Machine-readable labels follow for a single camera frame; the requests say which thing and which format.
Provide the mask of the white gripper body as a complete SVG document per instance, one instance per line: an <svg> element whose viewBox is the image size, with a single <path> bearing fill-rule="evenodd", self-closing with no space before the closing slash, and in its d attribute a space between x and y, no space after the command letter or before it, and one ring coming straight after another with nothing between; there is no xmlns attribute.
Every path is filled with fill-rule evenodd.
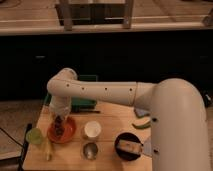
<svg viewBox="0 0 213 171"><path fill-rule="evenodd" d="M55 116L65 118L71 112L71 99L63 97L52 97L49 111Z"/></svg>

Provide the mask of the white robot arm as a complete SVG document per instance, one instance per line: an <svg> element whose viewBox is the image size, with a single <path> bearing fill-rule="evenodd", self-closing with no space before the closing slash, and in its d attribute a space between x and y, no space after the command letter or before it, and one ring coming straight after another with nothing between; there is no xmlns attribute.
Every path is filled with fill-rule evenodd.
<svg viewBox="0 0 213 171"><path fill-rule="evenodd" d="M50 106L68 112L73 97L133 106L150 112L152 171L211 171L206 109L190 82L169 78L159 83L79 81L64 68L47 83Z"/></svg>

